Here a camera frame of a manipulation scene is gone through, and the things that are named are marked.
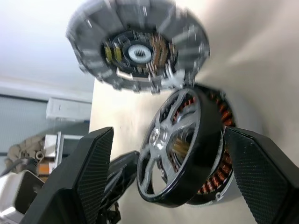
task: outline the black cable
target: black cable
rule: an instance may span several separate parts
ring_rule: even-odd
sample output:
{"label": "black cable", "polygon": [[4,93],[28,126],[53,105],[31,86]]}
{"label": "black cable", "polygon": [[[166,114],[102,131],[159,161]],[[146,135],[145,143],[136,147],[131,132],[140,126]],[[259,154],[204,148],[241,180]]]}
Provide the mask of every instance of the black cable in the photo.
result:
{"label": "black cable", "polygon": [[29,171],[33,172],[34,174],[36,174],[36,167],[37,167],[37,160],[31,157],[23,157],[20,159],[17,159],[16,161],[14,161],[14,163],[12,165],[10,165],[9,167],[7,167],[1,174],[0,177],[8,174],[10,171],[12,171],[16,166],[18,166],[19,164],[23,164],[25,166],[30,166],[30,168],[27,168]]}

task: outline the white wall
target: white wall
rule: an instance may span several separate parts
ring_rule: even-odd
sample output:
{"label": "white wall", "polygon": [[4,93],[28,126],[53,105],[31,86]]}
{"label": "white wall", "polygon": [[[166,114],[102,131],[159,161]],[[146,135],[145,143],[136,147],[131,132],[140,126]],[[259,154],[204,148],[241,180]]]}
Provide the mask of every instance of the white wall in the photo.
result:
{"label": "white wall", "polygon": [[65,31],[83,0],[0,1],[0,94],[92,100]]}

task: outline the white bearing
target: white bearing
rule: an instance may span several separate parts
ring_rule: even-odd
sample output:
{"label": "white bearing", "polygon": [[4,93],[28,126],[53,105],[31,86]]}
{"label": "white bearing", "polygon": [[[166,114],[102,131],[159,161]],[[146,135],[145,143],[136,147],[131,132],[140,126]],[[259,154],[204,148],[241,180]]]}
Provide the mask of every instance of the white bearing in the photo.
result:
{"label": "white bearing", "polygon": [[128,49],[128,54],[132,61],[145,64],[151,61],[151,52],[146,46],[136,44]]}

